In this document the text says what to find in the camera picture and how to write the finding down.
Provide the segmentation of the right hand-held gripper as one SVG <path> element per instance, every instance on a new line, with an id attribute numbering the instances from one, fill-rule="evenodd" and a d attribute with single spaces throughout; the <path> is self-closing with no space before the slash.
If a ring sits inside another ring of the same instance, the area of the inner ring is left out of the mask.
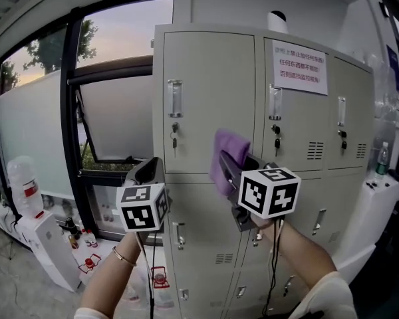
<path id="1" fill-rule="evenodd" d="M 223 150 L 219 153 L 219 164 L 227 182 L 238 190 L 235 204 L 242 210 L 264 220 L 295 211 L 301 178 L 289 169 L 268 168 L 269 163 L 248 155 L 242 171 L 242 167 Z"/>

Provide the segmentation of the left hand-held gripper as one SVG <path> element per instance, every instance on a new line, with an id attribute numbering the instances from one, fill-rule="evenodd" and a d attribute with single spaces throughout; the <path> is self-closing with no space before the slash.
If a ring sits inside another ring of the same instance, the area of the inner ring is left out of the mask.
<path id="1" fill-rule="evenodd" d="M 136 174 L 142 168 L 142 183 L 138 185 Z M 126 232 L 150 232 L 160 230 L 169 210 L 166 192 L 164 163 L 153 157 L 143 167 L 135 165 L 125 178 L 125 187 L 118 187 L 116 206 Z"/>

